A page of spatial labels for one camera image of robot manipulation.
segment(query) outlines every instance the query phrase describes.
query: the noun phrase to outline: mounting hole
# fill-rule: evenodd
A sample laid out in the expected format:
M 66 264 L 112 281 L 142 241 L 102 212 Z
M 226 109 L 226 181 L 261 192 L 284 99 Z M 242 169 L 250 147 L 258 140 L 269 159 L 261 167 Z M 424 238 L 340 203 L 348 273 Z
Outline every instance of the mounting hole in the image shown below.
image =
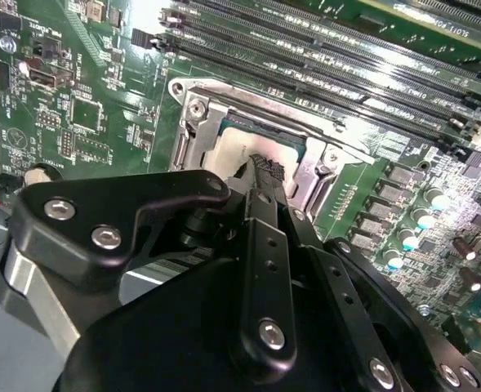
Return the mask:
M 430 169 L 430 162 L 422 161 L 418 163 L 418 166 L 416 168 L 422 172 L 427 172 Z
M 208 178 L 207 183 L 211 186 L 214 190 L 222 190 L 222 184 L 215 178 Z
M 181 96 L 184 93 L 184 86 L 182 86 L 180 83 L 173 83 L 171 86 L 171 91 L 173 91 L 173 94 L 176 96 Z
M 268 198 L 267 196 L 265 196 L 265 194 L 263 194 L 262 192 L 258 192 L 257 196 L 262 202 L 267 203 L 267 204 L 271 203 L 271 199 Z
M 268 268 L 269 271 L 271 272 L 276 272 L 278 271 L 278 266 L 271 260 L 267 260 L 265 262 L 265 266 Z
M 343 295 L 343 297 L 344 297 L 344 301 L 347 302 L 349 305 L 352 305 L 352 304 L 354 303 L 353 299 L 352 299 L 350 296 L 348 296 L 348 295 L 345 294 L 345 293 L 342 294 L 342 295 Z

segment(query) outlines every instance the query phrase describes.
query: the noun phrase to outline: black metal bracket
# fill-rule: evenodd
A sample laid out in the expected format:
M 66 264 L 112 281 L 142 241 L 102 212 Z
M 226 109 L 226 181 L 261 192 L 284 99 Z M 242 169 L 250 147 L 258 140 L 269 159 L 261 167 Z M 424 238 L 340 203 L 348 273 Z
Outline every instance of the black metal bracket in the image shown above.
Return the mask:
M 356 249 L 343 238 L 322 244 L 287 205 L 280 165 L 254 156 L 235 180 L 240 193 L 209 172 L 180 171 L 21 194 L 0 301 L 56 345 L 59 332 L 74 336 L 57 390 L 142 390 L 152 376 L 163 390 L 194 390 L 172 371 L 190 359 L 197 370 L 185 376 L 200 390 L 481 392 L 479 373 Z M 145 226 L 153 254 L 136 244 Z M 111 228 L 109 243 L 100 228 Z M 176 258 L 202 244 L 214 245 L 209 261 L 117 310 L 135 256 Z M 68 316 L 64 331 L 55 308 Z

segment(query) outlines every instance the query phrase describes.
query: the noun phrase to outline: green circuit board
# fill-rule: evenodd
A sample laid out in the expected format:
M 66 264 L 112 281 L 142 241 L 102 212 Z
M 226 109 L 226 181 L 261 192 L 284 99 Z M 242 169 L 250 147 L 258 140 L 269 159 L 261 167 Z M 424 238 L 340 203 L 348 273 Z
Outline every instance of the green circuit board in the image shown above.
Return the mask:
M 65 179 L 168 171 L 181 112 L 169 82 L 233 84 L 333 121 L 373 157 L 339 173 L 315 220 L 322 238 L 354 239 L 388 173 L 413 170 L 408 196 L 394 200 L 394 216 L 363 251 L 414 305 L 430 305 L 439 325 L 472 296 L 458 268 L 481 264 L 481 249 L 465 262 L 450 245 L 481 236 L 481 163 L 465 174 L 470 167 L 439 148 L 447 138 L 481 152 L 451 121 L 481 124 L 481 17 L 436 3 L 0 0 L 0 11 L 21 19 L 20 30 L 0 31 L 0 64 L 9 67 L 2 169 L 23 176 L 45 164 Z M 147 47 L 133 41 L 137 31 Z M 452 204 L 422 231 L 410 213 L 428 207 L 430 187 Z M 393 271 L 382 252 L 401 249 L 405 228 L 432 245 L 402 250 L 404 267 Z

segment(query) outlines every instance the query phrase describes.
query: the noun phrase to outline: ram slot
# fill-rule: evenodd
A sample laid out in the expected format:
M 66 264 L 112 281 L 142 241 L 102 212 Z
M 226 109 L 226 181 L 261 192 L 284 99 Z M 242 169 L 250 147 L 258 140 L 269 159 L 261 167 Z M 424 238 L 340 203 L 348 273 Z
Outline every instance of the ram slot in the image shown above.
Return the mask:
M 231 64 L 233 61 L 224 56 L 216 55 L 208 49 L 189 44 L 189 51 L 180 50 L 182 58 L 191 61 L 193 64 L 208 67 L 213 72 L 219 72 L 228 80 L 234 80 L 233 76 L 242 77 L 243 80 L 249 80 L 249 86 L 256 86 L 256 89 L 262 91 L 278 90 L 278 99 L 287 103 L 294 103 L 307 111 L 313 112 L 320 117 L 329 119 L 335 123 L 347 126 L 350 132 L 362 132 L 368 135 L 382 135 L 386 133 L 394 133 L 411 140 L 418 140 L 429 146 L 439 145 L 442 132 L 428 131 L 422 127 L 413 126 L 409 122 L 392 118 L 386 114 L 375 112 L 372 110 L 363 110 L 361 106 L 357 106 L 350 101 L 346 105 L 335 105 L 318 97 L 311 96 L 303 91 L 297 91 L 294 86 L 286 85 L 281 78 L 274 78 L 273 75 L 263 75 L 258 78 L 253 72 L 244 69 L 233 69 Z M 451 138 L 459 141 L 455 135 L 449 135 Z
M 431 59 L 414 51 L 396 46 L 379 38 L 369 37 L 358 31 L 306 11 L 273 2 L 272 0 L 198 0 L 198 3 L 216 7 L 251 18 L 261 25 L 273 25 L 285 29 L 289 34 L 323 41 L 325 47 L 342 50 L 355 58 L 386 63 L 397 67 L 404 76 L 424 80 L 433 86 L 445 87 L 450 91 L 467 91 L 481 95 L 481 81 L 476 73 Z M 257 3 L 266 4 L 260 7 Z
M 311 95 L 329 100 L 341 106 L 360 107 L 362 111 L 373 111 L 378 117 L 386 114 L 395 118 L 392 123 L 402 123 L 406 128 L 419 127 L 425 131 L 443 131 L 447 121 L 424 114 L 419 110 L 400 105 L 383 97 L 373 96 L 366 91 L 350 86 L 317 73 L 278 60 L 274 56 L 249 50 L 245 47 L 223 41 L 194 29 L 169 29 L 179 38 L 179 48 L 187 51 L 193 49 L 198 53 L 207 49 L 212 60 L 221 61 L 231 67 L 246 70 L 249 73 L 271 78 L 275 82 L 287 82 L 288 86 L 307 90 Z
M 377 87 L 385 88 L 385 96 L 424 111 L 434 112 L 443 118 L 449 119 L 452 116 L 449 107 L 459 107 L 461 113 L 467 110 L 471 114 L 474 112 L 460 105 L 459 98 L 444 92 L 379 72 L 369 65 L 333 51 L 317 50 L 308 42 L 239 20 L 206 6 L 197 5 L 195 8 L 183 6 L 178 8 L 178 11 L 185 13 L 184 25 L 204 29 L 225 39 L 232 38 L 234 34 L 236 43 L 262 51 L 271 50 L 283 57 L 292 58 L 301 63 L 301 66 L 350 81 L 368 91 L 376 92 Z
M 481 29 L 481 17 L 469 12 L 465 12 L 457 7 L 449 6 L 443 2 L 438 2 L 436 0 L 416 0 L 409 1 L 404 0 L 403 2 L 424 11 L 434 12 L 441 16 L 448 16 L 457 22 L 466 22 L 470 27 L 478 27 Z

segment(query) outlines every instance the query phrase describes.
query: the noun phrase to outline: black memory slot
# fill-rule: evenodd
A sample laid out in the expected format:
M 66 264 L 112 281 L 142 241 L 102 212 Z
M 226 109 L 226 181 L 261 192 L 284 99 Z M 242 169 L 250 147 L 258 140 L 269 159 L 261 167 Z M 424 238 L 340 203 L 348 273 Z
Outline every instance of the black memory slot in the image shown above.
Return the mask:
M 264 21 L 266 23 L 273 24 L 273 22 L 277 22 L 276 25 L 281 29 L 288 29 L 288 30 L 291 30 L 293 32 L 305 35 L 306 37 L 314 38 L 314 37 L 312 37 L 312 34 L 305 29 L 301 29 L 301 28 L 299 28 L 295 25 L 289 25 L 287 23 L 283 23 L 279 20 L 278 21 L 273 20 L 266 15 L 261 15 L 260 12 L 258 12 L 258 11 L 253 11 L 250 8 L 239 6 L 239 5 L 231 2 L 230 0 L 194 0 L 194 1 L 200 2 L 202 4 L 207 4 L 207 5 L 215 4 L 217 6 L 221 6 L 222 7 L 221 9 L 224 9 L 224 10 L 231 9 L 231 10 L 235 10 L 235 11 L 240 12 L 240 13 L 245 13 L 246 15 L 249 15 L 249 16 L 252 16 L 252 17 L 256 18 L 256 20 Z M 322 16 L 318 16 L 318 15 L 312 14 L 310 12 L 303 11 L 303 10 L 300 10 L 298 8 L 288 6 L 287 4 L 283 4 L 281 2 L 275 2 L 274 0 L 257 0 L 257 2 L 266 4 L 269 7 L 279 9 L 280 11 L 286 12 L 290 15 L 299 16 L 300 18 L 303 18 L 305 20 L 313 21 L 313 22 L 315 22 L 319 25 L 325 25 L 325 26 L 327 26 L 331 29 L 340 31 L 341 33 L 345 33 L 345 34 L 347 34 L 349 36 L 352 36 L 354 38 L 361 39 L 363 41 L 367 41 L 369 43 L 372 43 L 373 45 L 377 45 L 379 47 L 386 48 L 390 51 L 396 51 L 396 52 L 401 53 L 405 56 L 408 56 L 408 57 L 410 57 L 414 60 L 418 60 L 420 62 L 429 64 L 429 65 L 433 65 L 436 68 L 446 69 L 449 72 L 453 72 L 455 74 L 460 74 L 461 76 L 464 76 L 466 78 L 476 79 L 478 77 L 477 73 L 468 71 L 466 69 L 462 69 L 460 67 L 456 67 L 455 65 L 450 65 L 448 63 L 445 63 L 445 62 L 440 61 L 440 60 L 433 59 L 433 58 L 428 57 L 428 56 L 424 56 L 420 53 L 417 53 L 415 51 L 411 51 L 407 48 L 395 45 L 393 43 L 384 41 L 382 39 L 372 37 L 372 36 L 369 36 L 369 35 L 364 34 L 364 33 L 360 33 L 357 30 L 350 29 L 350 28 L 348 28 L 348 27 L 346 27 L 342 24 L 332 22 L 328 19 L 323 18 Z M 367 53 L 362 52 L 361 55 L 359 55 L 359 56 L 367 56 Z
M 229 18 L 232 20 L 233 18 L 239 18 L 244 21 L 246 24 L 251 24 L 260 28 L 261 25 L 266 26 L 267 28 L 271 28 L 273 31 L 286 31 L 286 35 L 288 38 L 295 38 L 301 40 L 302 42 L 317 43 L 321 47 L 324 47 L 328 50 L 334 50 L 337 52 L 343 51 L 347 56 L 352 58 L 355 61 L 358 61 L 360 64 L 367 64 L 373 67 L 380 67 L 385 64 L 383 58 L 379 56 L 375 56 L 372 53 L 361 51 L 356 47 L 352 47 L 350 45 L 346 45 L 342 42 L 338 42 L 336 40 L 329 40 L 323 39 L 321 42 L 318 41 L 318 36 L 315 37 L 311 32 L 297 27 L 295 25 L 289 25 L 287 23 L 273 20 L 269 16 L 260 14 L 257 11 L 250 10 L 246 7 L 241 7 L 235 5 L 233 3 L 224 2 L 223 0 L 196 0 L 189 3 L 192 7 L 198 6 L 198 4 L 202 5 L 202 7 L 206 7 L 208 9 L 212 9 L 215 12 L 221 12 L 222 14 L 229 15 Z M 357 38 L 359 40 L 370 42 L 372 45 L 378 45 L 385 47 L 390 51 L 396 51 L 401 53 L 403 56 L 409 56 L 414 60 L 426 63 L 436 68 L 446 69 L 448 72 L 452 72 L 455 74 L 461 75 L 463 78 L 474 78 L 475 73 L 470 71 L 457 68 L 453 65 L 448 65 L 438 60 L 426 58 L 423 55 L 419 55 L 415 52 L 409 51 L 402 47 L 397 47 L 394 44 L 390 44 L 388 42 L 382 42 L 378 38 L 371 38 L 368 36 L 363 36 L 362 34 L 347 29 L 345 26 L 341 26 L 338 24 L 334 24 L 327 20 L 323 20 L 321 25 L 325 25 L 330 29 L 338 30 L 340 33 L 346 34 L 347 36 Z M 442 80 L 441 78 L 433 77 L 427 73 L 422 73 L 415 69 L 411 69 L 404 65 L 394 65 L 396 68 L 395 74 L 398 76 L 404 77 L 412 82 L 416 82 L 417 84 L 421 84 L 431 88 L 438 88 L 445 94 L 453 95 L 455 97 L 462 98 L 467 94 L 467 90 L 459 85 L 454 83 L 447 82 Z
M 369 93 L 377 93 L 380 96 L 383 96 L 387 99 L 391 99 L 394 101 L 398 101 L 401 104 L 409 105 L 418 109 L 422 109 L 424 111 L 431 112 L 432 114 L 439 116 L 445 120 L 448 120 L 453 116 L 453 113 L 451 110 L 446 109 L 440 105 L 436 105 L 430 100 L 418 99 L 415 96 L 410 96 L 408 94 L 402 93 L 401 91 L 395 91 L 387 87 L 380 87 L 372 82 L 369 82 L 365 78 L 360 78 L 358 76 L 354 76 L 349 73 L 344 73 L 343 71 L 340 71 L 339 69 L 334 69 L 332 67 L 329 67 L 328 65 L 324 65 L 322 63 L 315 62 L 313 60 L 308 60 L 304 57 L 293 54 L 290 51 L 285 51 L 283 49 L 275 47 L 274 45 L 270 45 L 270 44 L 268 45 L 265 42 L 260 42 L 256 40 L 255 38 L 246 37 L 245 35 L 235 33 L 234 31 L 231 31 L 228 29 L 224 29 L 219 25 L 209 24 L 207 22 L 203 22 L 200 19 L 193 18 L 191 16 L 186 17 L 184 24 L 190 25 L 191 27 L 200 29 L 204 32 L 212 33 L 213 35 L 219 36 L 223 39 L 233 39 L 234 42 L 242 43 L 246 47 L 250 47 L 250 48 L 254 48 L 262 51 L 271 50 L 273 53 L 279 55 L 280 58 L 282 58 L 284 61 L 289 61 L 291 59 L 293 63 L 297 66 L 313 69 L 315 71 L 318 71 L 321 74 L 334 77 L 334 79 L 337 79 L 341 82 L 348 82 L 357 88 L 364 88 Z M 289 42 L 293 42 L 296 45 L 308 47 L 307 42 L 301 42 L 297 39 L 289 38 L 283 34 L 278 34 L 278 36 L 281 39 L 284 39 Z M 358 61 L 353 60 L 352 58 L 349 58 L 343 55 L 338 55 L 334 52 L 326 51 L 324 49 L 320 49 L 318 50 L 318 52 L 333 58 L 336 57 L 337 59 L 343 60 L 346 64 L 353 65 L 355 67 L 361 67 L 363 69 L 370 70 L 372 72 L 378 72 L 374 69 L 371 69 L 367 65 L 364 65 Z M 459 104 L 461 101 L 453 96 L 442 93 L 441 91 L 430 89 L 428 87 L 422 86 L 410 80 L 399 78 L 399 77 L 396 77 L 396 78 L 392 77 L 392 78 L 397 82 L 400 82 L 406 86 L 411 87 L 412 89 L 415 89 L 427 95 L 435 96 L 438 99 L 446 100 L 446 101 L 457 103 L 457 104 Z
M 206 47 L 191 42 L 180 41 L 178 47 L 183 52 L 192 55 L 195 59 L 207 60 L 207 63 L 211 66 L 216 67 L 221 65 L 224 71 L 230 72 L 231 69 L 234 69 L 235 73 L 245 74 L 251 79 L 253 79 L 254 76 L 264 84 L 271 82 L 278 88 L 281 87 L 289 91 L 299 91 L 303 96 L 309 97 L 312 100 L 331 102 L 331 105 L 334 104 L 337 107 L 349 109 L 353 112 L 353 116 L 356 115 L 357 117 L 373 118 L 375 121 L 378 120 L 381 123 L 391 125 L 392 127 L 402 128 L 406 132 L 405 135 L 409 135 L 409 137 L 416 135 L 423 140 L 436 143 L 443 135 L 443 132 L 441 131 L 432 131 L 402 118 L 388 115 L 385 112 L 374 110 L 373 108 L 362 107 L 351 100 L 334 96 L 333 94 L 320 91 L 310 86 L 303 86 L 300 88 L 297 86 L 296 81 L 291 78 L 269 73 L 256 66 L 240 62 L 238 59 L 225 56 L 222 53 L 212 51 Z
M 211 69 L 221 70 L 225 73 L 230 72 L 231 70 L 231 66 L 229 65 L 231 64 L 230 62 L 217 63 L 214 54 L 212 54 L 210 57 L 207 57 L 207 52 L 208 52 L 207 50 L 200 51 L 198 47 L 194 47 L 192 51 L 186 51 L 186 50 L 180 49 L 180 53 L 183 53 L 185 57 L 190 58 L 193 61 L 199 62 L 203 65 L 207 65 Z M 256 75 L 245 72 L 242 69 L 236 69 L 235 73 L 243 76 L 244 78 L 250 78 L 253 82 L 259 83 L 260 85 L 267 84 L 268 82 L 267 78 L 263 78 L 263 79 L 258 78 Z M 277 88 L 280 91 L 284 91 L 290 94 L 296 93 L 296 89 L 294 89 L 293 86 L 286 86 L 285 84 L 277 84 L 278 81 L 276 79 L 272 79 L 271 77 L 269 77 L 268 79 L 271 82 L 273 82 L 274 85 L 277 86 Z M 439 144 L 441 140 L 441 136 L 443 135 L 442 133 L 439 133 L 436 131 L 427 131 L 425 129 L 420 129 L 419 127 L 413 127 L 412 124 L 396 123 L 397 122 L 396 118 L 392 118 L 387 115 L 384 116 L 383 114 L 379 114 L 379 113 L 373 113 L 372 110 L 351 111 L 350 109 L 352 109 L 352 105 L 350 104 L 350 102 L 348 102 L 348 105 L 346 106 L 339 106 L 339 105 L 326 102 L 325 100 L 318 100 L 318 97 L 311 96 L 307 94 L 307 92 L 302 92 L 300 95 L 300 98 L 307 99 L 313 105 L 321 105 L 325 109 L 331 110 L 332 112 L 336 113 L 335 117 L 327 116 L 328 119 L 331 119 L 332 121 L 335 121 L 335 122 L 336 121 L 343 122 L 344 117 L 359 118 L 371 126 L 379 127 L 382 131 L 390 131 L 393 133 L 397 133 L 401 136 L 408 137 L 409 139 L 418 140 L 422 143 L 426 143 L 428 145 L 434 145 L 434 146 Z
M 216 41 L 219 42 L 220 39 L 214 35 L 209 35 L 207 33 L 201 32 L 196 29 L 191 29 L 191 28 L 184 28 L 184 31 L 186 33 L 191 34 L 192 36 L 200 36 L 200 38 L 208 41 Z M 245 53 L 246 48 L 245 47 L 240 47 L 238 45 L 238 42 L 240 41 L 239 37 L 226 37 L 227 45 L 231 49 L 235 49 L 237 53 Z M 255 53 L 257 56 L 260 57 L 266 57 L 266 54 L 263 52 L 258 52 L 258 51 L 253 51 L 251 50 L 252 53 Z M 316 73 L 313 71 L 309 71 L 308 69 L 305 69 L 303 67 L 303 63 L 301 62 L 301 59 L 297 58 L 289 58 L 287 56 L 271 56 L 271 60 L 279 60 L 282 63 L 286 65 L 287 68 L 292 69 L 294 72 L 297 72 L 299 74 L 306 74 L 307 76 L 310 76 L 311 78 L 315 78 L 321 82 L 328 83 L 329 85 L 336 86 L 337 90 L 346 90 L 346 91 L 352 91 L 353 93 L 356 93 L 362 97 L 362 101 L 360 102 L 363 104 L 365 101 L 370 100 L 370 99 L 375 99 L 376 101 L 380 101 L 382 104 L 387 105 L 390 109 L 396 109 L 399 113 L 404 113 L 404 114 L 409 114 L 412 116 L 414 119 L 416 119 L 417 125 L 427 127 L 429 129 L 435 129 L 434 126 L 429 125 L 429 124 L 436 124 L 439 128 L 439 130 L 444 129 L 445 126 L 447 125 L 448 119 L 450 117 L 446 118 L 436 118 L 435 116 L 428 115 L 424 112 L 421 112 L 420 110 L 417 110 L 410 105 L 403 105 L 400 104 L 394 100 L 389 99 L 390 97 L 390 91 L 382 91 L 381 94 L 377 94 L 375 92 L 372 92 L 372 90 L 377 90 L 376 87 L 370 88 L 370 91 L 365 91 L 361 89 L 361 87 L 356 87 L 353 85 L 350 85 L 344 81 L 340 81 L 334 78 L 329 78 L 326 75 Z M 326 91 L 322 91 L 319 88 L 316 88 L 314 85 L 307 84 L 307 83 L 302 83 L 304 86 L 307 86 L 307 88 L 312 88 L 315 90 L 321 91 L 324 95 L 328 94 L 327 99 L 334 100 L 336 95 L 333 93 L 328 93 Z

